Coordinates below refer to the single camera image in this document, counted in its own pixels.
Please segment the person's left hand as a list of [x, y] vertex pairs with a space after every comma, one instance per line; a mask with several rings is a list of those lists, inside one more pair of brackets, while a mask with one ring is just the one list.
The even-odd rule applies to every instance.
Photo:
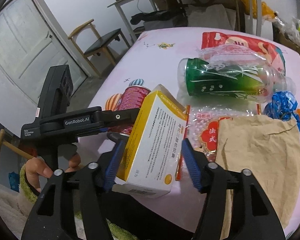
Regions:
[[[66, 172], [74, 172], [80, 169], [81, 157], [78, 153], [75, 153], [69, 160], [69, 167], [66, 169]], [[40, 158], [32, 158], [28, 160], [25, 164], [25, 177], [30, 188], [34, 191], [40, 192], [40, 182], [39, 177], [49, 179], [53, 175], [51, 168], [47, 166], [45, 161]]]

